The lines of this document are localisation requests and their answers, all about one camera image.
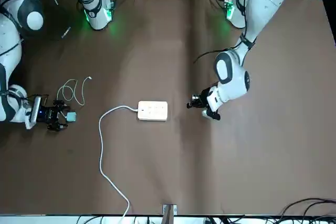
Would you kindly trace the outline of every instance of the coiled white cable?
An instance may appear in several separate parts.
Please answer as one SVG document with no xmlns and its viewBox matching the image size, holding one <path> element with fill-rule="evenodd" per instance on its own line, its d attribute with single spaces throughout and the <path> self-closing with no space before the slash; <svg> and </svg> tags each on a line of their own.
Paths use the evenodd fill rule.
<svg viewBox="0 0 336 224">
<path fill-rule="evenodd" d="M 130 209 L 130 201 L 127 199 L 127 197 L 121 192 L 121 190 L 119 190 L 119 188 L 110 180 L 110 178 L 103 172 L 102 168 L 101 168 L 101 162 L 102 162 L 102 157 L 103 157 L 103 151 L 104 151 L 104 147 L 103 147 L 103 137 L 101 135 L 101 128 L 100 128 L 100 123 L 101 123 L 101 120 L 104 118 L 104 116 L 106 116 L 107 114 L 115 111 L 115 110 L 118 110 L 118 109 L 121 109 L 121 108 L 126 108 L 126 109 L 129 109 L 133 112 L 137 112 L 138 110 L 137 109 L 133 109 L 131 107 L 128 107 L 126 105 L 121 105 L 121 106 L 118 106 L 118 107 L 115 107 L 113 109 L 110 109 L 109 111 L 105 112 L 99 119 L 99 123 L 98 123 L 98 128 L 99 128 L 99 136 L 100 136 L 100 144 L 101 144 L 101 149 L 100 149 L 100 157 L 99 157 L 99 171 L 100 171 L 100 174 L 111 184 L 111 186 L 114 187 L 114 189 L 121 195 L 121 197 L 123 197 L 126 202 L 127 202 L 127 207 L 126 207 L 126 210 L 124 212 L 124 214 L 122 215 L 121 219 L 119 220 L 118 223 L 120 223 L 123 218 L 125 217 L 125 215 L 127 214 L 128 210 Z"/>
<path fill-rule="evenodd" d="M 59 90 L 57 91 L 56 100 L 58 100 L 58 94 L 59 94 L 60 90 L 62 89 L 62 95 L 63 95 L 64 100 L 66 100 L 66 101 L 69 102 L 69 101 L 71 101 L 73 98 L 75 98 L 76 102 L 77 102 L 80 106 L 84 106 L 84 105 L 85 105 L 85 99 L 84 99 L 84 95 L 83 95 L 83 88 L 84 88 L 84 83 L 85 83 L 85 81 L 86 81 L 87 79 L 92 80 L 92 78 L 91 78 L 91 76 L 87 76 L 87 77 L 84 79 L 84 81 L 83 81 L 83 84 L 82 84 L 82 100 L 83 100 L 83 103 L 80 103 L 80 102 L 77 100 L 77 97 L 76 97 L 76 93 L 75 93 L 75 92 L 76 92 L 76 87 L 77 87 L 77 82 L 78 82 L 78 80 L 76 80 L 76 79 L 70 79 L 70 80 L 67 80 L 66 83 L 64 83 L 64 85 L 63 85 L 62 87 L 59 88 Z M 67 84 L 68 84 L 69 81 L 75 81 L 75 82 L 76 82 L 74 89 L 72 89 L 72 87 L 70 87 L 70 86 L 67 86 Z M 72 92 L 72 96 L 71 96 L 70 99 L 67 99 L 67 98 L 65 97 L 65 95 L 64 95 L 64 88 L 69 88 L 69 89 L 71 90 L 71 92 Z"/>
</svg>

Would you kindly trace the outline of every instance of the power outlet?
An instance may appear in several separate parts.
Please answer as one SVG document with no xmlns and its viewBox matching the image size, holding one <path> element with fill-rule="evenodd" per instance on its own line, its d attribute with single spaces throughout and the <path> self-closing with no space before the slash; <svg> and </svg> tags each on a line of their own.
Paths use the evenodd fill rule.
<svg viewBox="0 0 336 224">
<path fill-rule="evenodd" d="M 140 101 L 138 119 L 141 121 L 167 121 L 168 103 L 156 101 Z"/>
</svg>

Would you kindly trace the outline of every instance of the white robot link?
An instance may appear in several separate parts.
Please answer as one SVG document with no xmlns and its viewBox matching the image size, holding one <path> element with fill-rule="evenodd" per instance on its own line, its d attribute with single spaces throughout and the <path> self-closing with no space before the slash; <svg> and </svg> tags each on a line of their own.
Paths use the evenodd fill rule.
<svg viewBox="0 0 336 224">
<path fill-rule="evenodd" d="M 93 29 L 103 29 L 112 20 L 112 0 L 81 2 Z M 54 122 L 57 120 L 57 110 L 63 108 L 62 104 L 56 102 L 52 110 L 46 111 L 46 107 L 40 105 L 40 98 L 35 99 L 34 105 L 31 106 L 22 87 L 8 87 L 9 77 L 21 59 L 20 33 L 40 30 L 43 20 L 39 0 L 0 0 L 0 121 L 25 123 L 27 129 L 31 129 L 39 119 Z M 59 130 L 62 125 L 55 127 L 54 130 Z"/>
<path fill-rule="evenodd" d="M 250 87 L 250 77 L 243 68 L 246 53 L 254 46 L 262 29 L 271 20 L 284 0 L 233 0 L 230 22 L 237 28 L 245 28 L 234 47 L 220 52 L 214 62 L 218 83 L 192 95 L 187 108 L 203 108 L 202 115 L 220 120 L 218 108 L 223 103 L 239 98 Z"/>
</svg>

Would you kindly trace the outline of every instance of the power strip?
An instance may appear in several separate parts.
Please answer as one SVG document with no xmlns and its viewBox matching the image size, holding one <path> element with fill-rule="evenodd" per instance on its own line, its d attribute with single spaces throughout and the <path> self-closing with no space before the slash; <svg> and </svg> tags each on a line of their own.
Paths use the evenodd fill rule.
<svg viewBox="0 0 336 224">
<path fill-rule="evenodd" d="M 168 103 L 157 101 L 140 101 L 138 119 L 141 121 L 167 121 Z"/>
</svg>

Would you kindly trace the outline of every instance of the green led light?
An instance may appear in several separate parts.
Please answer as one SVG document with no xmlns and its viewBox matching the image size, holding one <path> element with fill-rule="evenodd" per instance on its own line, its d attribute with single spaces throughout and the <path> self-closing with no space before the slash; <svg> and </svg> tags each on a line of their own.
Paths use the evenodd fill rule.
<svg viewBox="0 0 336 224">
<path fill-rule="evenodd" d="M 234 6 L 231 6 L 230 9 L 227 9 L 226 11 L 226 18 L 228 20 L 231 20 L 232 19 L 232 15 L 233 15 L 233 12 L 235 11 L 235 7 Z"/>
<path fill-rule="evenodd" d="M 104 11 L 104 14 L 105 14 L 107 20 L 111 21 L 112 20 L 112 12 L 111 12 L 111 10 L 103 9 L 103 11 Z"/>
<path fill-rule="evenodd" d="M 89 16 L 87 15 L 87 13 L 86 13 L 86 11 L 84 10 L 84 13 L 85 13 L 85 16 L 86 16 L 86 20 L 87 20 L 87 22 L 90 22 L 89 21 Z"/>
</svg>

